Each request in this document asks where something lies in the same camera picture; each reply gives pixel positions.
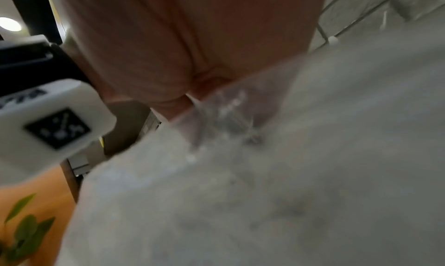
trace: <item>human hand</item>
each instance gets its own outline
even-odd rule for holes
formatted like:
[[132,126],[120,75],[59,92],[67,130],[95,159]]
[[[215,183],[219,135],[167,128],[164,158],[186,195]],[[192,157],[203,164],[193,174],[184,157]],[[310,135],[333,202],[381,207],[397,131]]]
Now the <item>human hand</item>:
[[171,120],[228,83],[306,52],[324,0],[62,0],[101,78]]

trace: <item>finger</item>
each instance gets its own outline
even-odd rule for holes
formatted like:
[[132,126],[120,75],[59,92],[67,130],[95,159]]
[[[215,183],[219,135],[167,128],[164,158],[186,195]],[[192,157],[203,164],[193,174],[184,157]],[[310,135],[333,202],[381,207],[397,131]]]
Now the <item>finger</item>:
[[171,101],[152,103],[150,106],[168,121],[172,121],[192,109],[193,103],[189,97],[183,95]]

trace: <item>ceiling light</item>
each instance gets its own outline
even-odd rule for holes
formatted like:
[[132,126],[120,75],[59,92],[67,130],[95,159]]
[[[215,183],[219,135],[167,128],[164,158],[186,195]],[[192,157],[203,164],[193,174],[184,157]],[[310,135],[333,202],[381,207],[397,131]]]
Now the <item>ceiling light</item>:
[[11,32],[19,32],[22,30],[22,26],[16,20],[6,17],[0,17],[0,27]]

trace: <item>clear plastic bag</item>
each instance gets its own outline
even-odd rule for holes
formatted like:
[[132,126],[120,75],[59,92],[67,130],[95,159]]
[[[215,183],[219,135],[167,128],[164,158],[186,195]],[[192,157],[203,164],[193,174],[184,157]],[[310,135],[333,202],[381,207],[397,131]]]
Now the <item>clear plastic bag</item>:
[[215,94],[85,179],[58,265],[443,265],[444,34]]

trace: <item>plastic bag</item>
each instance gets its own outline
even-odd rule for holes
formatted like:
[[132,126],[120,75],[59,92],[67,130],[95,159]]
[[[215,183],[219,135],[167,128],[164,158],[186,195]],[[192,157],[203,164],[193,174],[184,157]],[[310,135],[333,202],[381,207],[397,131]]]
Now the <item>plastic bag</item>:
[[443,265],[444,34],[217,93],[85,179],[58,265]]

